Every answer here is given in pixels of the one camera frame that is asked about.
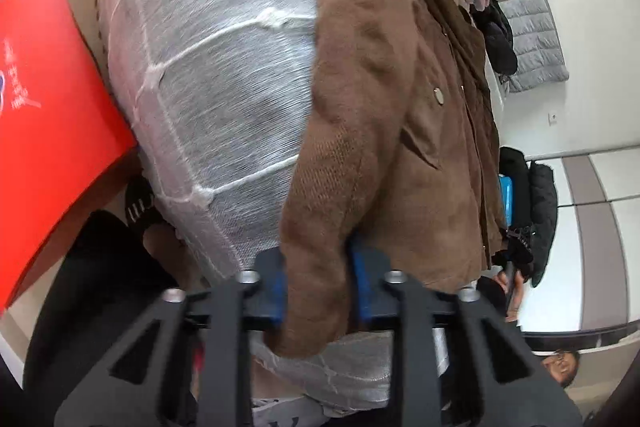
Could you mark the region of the person's right hand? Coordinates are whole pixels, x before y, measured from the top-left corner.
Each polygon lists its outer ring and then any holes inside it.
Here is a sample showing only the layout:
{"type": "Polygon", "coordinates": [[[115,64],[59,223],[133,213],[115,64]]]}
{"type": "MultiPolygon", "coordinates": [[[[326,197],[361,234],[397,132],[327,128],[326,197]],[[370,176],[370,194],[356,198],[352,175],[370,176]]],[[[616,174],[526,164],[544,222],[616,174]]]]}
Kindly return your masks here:
{"type": "Polygon", "coordinates": [[[524,277],[522,277],[520,271],[515,271],[512,277],[509,277],[506,272],[501,271],[494,277],[494,280],[503,289],[506,297],[508,297],[506,321],[518,321],[518,312],[520,312],[524,296],[524,277]]]}

